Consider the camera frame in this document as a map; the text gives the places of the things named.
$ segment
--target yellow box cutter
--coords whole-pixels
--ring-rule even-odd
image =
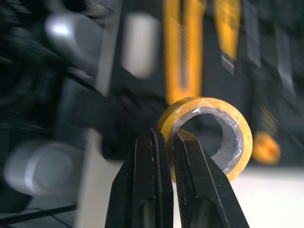
[[[201,95],[206,4],[206,0],[164,1],[166,96],[169,104]]]
[[[222,65],[234,74],[237,58],[238,31],[241,19],[240,0],[213,0]]]

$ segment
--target black cable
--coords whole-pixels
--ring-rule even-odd
[[[38,212],[27,213],[24,215],[15,215],[6,218],[0,218],[0,227],[15,224],[15,223],[20,223],[20,222],[25,222],[28,220],[48,217],[51,215],[61,214],[75,209],[76,209],[76,205],[72,205],[72,206],[55,208],[55,209],[46,209]]]
[[[19,214],[21,214],[21,213],[23,213],[23,212],[25,212],[25,211],[27,211],[27,210],[45,211],[45,210],[43,210],[43,209],[41,209],[41,208],[27,208],[27,209],[25,209],[25,210],[23,210],[23,211],[21,211],[21,212],[16,213],[14,216],[19,215]],[[68,224],[65,223],[64,221],[60,220],[60,219],[59,219],[58,217],[56,217],[55,215],[50,215],[50,217],[52,217],[53,219],[55,219],[57,222],[61,223],[62,225],[66,226],[66,227],[68,227],[68,228],[72,228],[70,225],[68,225]]]

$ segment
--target blurry background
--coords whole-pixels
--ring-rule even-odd
[[[163,3],[0,2],[1,217],[78,203],[58,217],[70,226],[103,226],[122,161],[168,107]],[[304,3],[240,4],[231,74],[207,1],[200,95],[230,103],[250,126],[253,156],[231,183],[249,225],[303,227]],[[184,128],[209,155],[220,148],[212,115]],[[63,227],[51,217],[14,225],[41,226]]]

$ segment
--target yellow tool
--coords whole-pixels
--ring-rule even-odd
[[[169,104],[201,95],[206,4],[206,0],[164,1],[165,74]]]
[[[157,129],[169,152],[171,177],[175,181],[172,144],[179,128],[199,114],[213,114],[223,129],[223,142],[211,158],[231,181],[247,165],[252,152],[252,135],[242,114],[232,105],[210,97],[188,97],[171,105],[161,116]]]
[[[254,137],[252,157],[259,163],[276,165],[281,159],[280,145],[273,138],[277,133],[276,120],[264,106],[261,111],[265,130],[257,132]]]
[[[213,0],[222,65],[234,74],[237,58],[238,31],[241,19],[240,0]]]

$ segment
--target yellow tape roll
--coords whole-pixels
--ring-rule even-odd
[[[252,134],[243,115],[235,107],[209,97],[188,97],[177,101],[162,114],[158,122],[157,128],[168,146],[172,180],[175,181],[172,159],[175,134],[185,122],[199,114],[213,114],[222,126],[223,142],[212,159],[231,181],[242,172],[249,161]]]

